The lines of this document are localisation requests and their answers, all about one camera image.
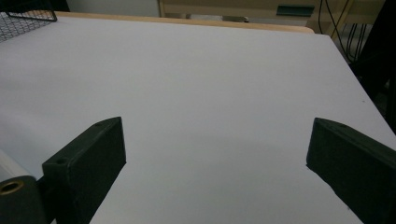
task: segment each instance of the black object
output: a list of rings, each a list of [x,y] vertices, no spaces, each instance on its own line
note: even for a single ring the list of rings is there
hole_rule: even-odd
[[[121,118],[98,122],[45,161],[37,182],[20,176],[0,183],[0,221],[89,223],[125,163]]]
[[[69,5],[67,5],[66,0],[49,0],[49,2],[52,5],[53,10],[55,11],[70,11]]]
[[[277,16],[311,17],[314,13],[313,5],[286,5],[277,6]]]
[[[396,223],[396,151],[344,124],[315,119],[306,162],[361,221]]]
[[[371,99],[390,81],[386,120],[396,133],[396,1],[387,0],[376,18],[359,59],[350,65]]]
[[[0,42],[57,20],[48,0],[0,0]]]

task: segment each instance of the white tabletop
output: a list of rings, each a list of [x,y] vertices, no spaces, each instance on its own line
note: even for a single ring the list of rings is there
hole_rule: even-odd
[[[41,163],[122,116],[92,223],[361,223],[306,168],[315,117],[396,148],[325,35],[60,18],[0,44],[0,149]]]

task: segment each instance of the wire basket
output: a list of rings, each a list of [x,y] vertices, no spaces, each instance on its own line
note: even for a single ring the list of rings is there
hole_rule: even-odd
[[[48,0],[0,0],[0,42],[57,21]]]

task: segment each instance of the table edge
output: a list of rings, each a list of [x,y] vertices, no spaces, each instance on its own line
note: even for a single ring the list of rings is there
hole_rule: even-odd
[[[204,25],[204,26],[217,26],[217,27],[230,27],[230,28],[285,31],[285,32],[314,34],[314,31],[312,29],[310,29],[308,27],[303,27],[303,26],[244,23],[244,22],[232,22],[232,21],[200,21],[200,20],[156,18],[156,17],[137,17],[137,16],[107,15],[107,14],[62,12],[62,11],[56,11],[55,14],[59,17],[102,19],[102,20],[113,20],[113,21],[147,21],[147,22],[173,23],[173,24],[185,24],[185,25]]]

